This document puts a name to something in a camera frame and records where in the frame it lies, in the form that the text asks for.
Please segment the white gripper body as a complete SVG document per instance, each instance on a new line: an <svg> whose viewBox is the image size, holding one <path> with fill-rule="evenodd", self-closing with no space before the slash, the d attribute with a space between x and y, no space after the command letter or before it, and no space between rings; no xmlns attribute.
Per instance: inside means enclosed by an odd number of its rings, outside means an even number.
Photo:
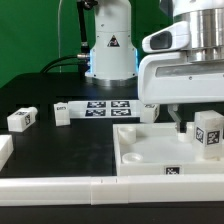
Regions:
<svg viewBox="0 0 224 224"><path fill-rule="evenodd" d="M143 104L224 101L224 61L188 63L184 52L148 55L139 66L138 98Z"/></svg>

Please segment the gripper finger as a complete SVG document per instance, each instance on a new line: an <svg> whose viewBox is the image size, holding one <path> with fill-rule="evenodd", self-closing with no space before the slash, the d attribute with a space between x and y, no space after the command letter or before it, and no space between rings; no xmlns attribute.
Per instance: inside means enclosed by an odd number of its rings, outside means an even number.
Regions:
<svg viewBox="0 0 224 224"><path fill-rule="evenodd" d="M168 113L171 116L171 118L176 123L176 130L180 131L180 124L181 124L181 117L178 114L178 104L169 104L168 105Z"/></svg>

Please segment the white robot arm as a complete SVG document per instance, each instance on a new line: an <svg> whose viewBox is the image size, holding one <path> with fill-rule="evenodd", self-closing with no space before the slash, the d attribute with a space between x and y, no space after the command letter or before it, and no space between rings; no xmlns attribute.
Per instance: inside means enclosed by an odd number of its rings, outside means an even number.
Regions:
<svg viewBox="0 0 224 224"><path fill-rule="evenodd" d="M138 81L145 105L224 101L224 0L159 0L172 24L144 37L138 61L131 41L129 0L77 0L93 10L96 41L85 78L112 86Z"/></svg>

